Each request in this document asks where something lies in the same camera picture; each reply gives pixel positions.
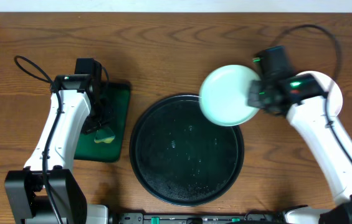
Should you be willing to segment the green scouring sponge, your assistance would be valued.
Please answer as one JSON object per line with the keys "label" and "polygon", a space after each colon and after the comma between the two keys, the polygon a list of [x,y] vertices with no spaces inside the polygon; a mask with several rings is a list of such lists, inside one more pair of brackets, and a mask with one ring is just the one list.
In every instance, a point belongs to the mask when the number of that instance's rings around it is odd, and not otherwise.
{"label": "green scouring sponge", "polygon": [[109,127],[102,127],[95,133],[94,142],[110,144],[115,139],[115,133]]}

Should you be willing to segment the mint plate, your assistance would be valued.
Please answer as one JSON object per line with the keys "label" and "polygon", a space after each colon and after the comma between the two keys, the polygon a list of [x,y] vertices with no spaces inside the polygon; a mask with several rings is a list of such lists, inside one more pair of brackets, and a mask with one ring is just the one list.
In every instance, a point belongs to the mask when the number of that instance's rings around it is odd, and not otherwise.
{"label": "mint plate", "polygon": [[226,65],[212,71],[199,91],[203,115],[219,126],[237,126],[253,118],[258,108],[247,104],[251,81],[259,76],[243,65]]}

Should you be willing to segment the white pink plate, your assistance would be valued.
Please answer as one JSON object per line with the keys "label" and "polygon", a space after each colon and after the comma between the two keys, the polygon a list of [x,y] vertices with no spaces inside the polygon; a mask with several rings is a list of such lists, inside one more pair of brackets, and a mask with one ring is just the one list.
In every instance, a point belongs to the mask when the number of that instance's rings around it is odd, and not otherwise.
{"label": "white pink plate", "polygon": [[338,116],[343,107],[343,95],[336,82],[333,81],[328,75],[318,71],[304,71],[298,73],[297,76],[306,74],[313,75],[323,90],[329,93],[328,112],[331,116]]}

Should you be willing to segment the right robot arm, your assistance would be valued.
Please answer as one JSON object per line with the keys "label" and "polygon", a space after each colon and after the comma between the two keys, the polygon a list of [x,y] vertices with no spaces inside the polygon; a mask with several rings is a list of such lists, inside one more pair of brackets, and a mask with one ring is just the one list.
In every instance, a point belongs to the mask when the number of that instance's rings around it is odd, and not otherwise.
{"label": "right robot arm", "polygon": [[352,139],[338,119],[343,97],[336,82],[316,71],[270,83],[252,80],[247,103],[286,117],[320,166],[336,205],[287,209],[285,222],[352,223]]}

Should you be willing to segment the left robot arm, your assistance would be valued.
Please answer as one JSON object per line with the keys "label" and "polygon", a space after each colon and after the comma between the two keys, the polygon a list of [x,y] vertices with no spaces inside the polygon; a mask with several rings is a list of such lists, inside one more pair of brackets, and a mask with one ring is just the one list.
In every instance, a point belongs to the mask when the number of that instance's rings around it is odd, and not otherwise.
{"label": "left robot arm", "polygon": [[109,209],[92,205],[72,170],[85,120],[99,111],[100,75],[59,75],[51,84],[50,112],[31,157],[4,181],[16,223],[108,223]]}

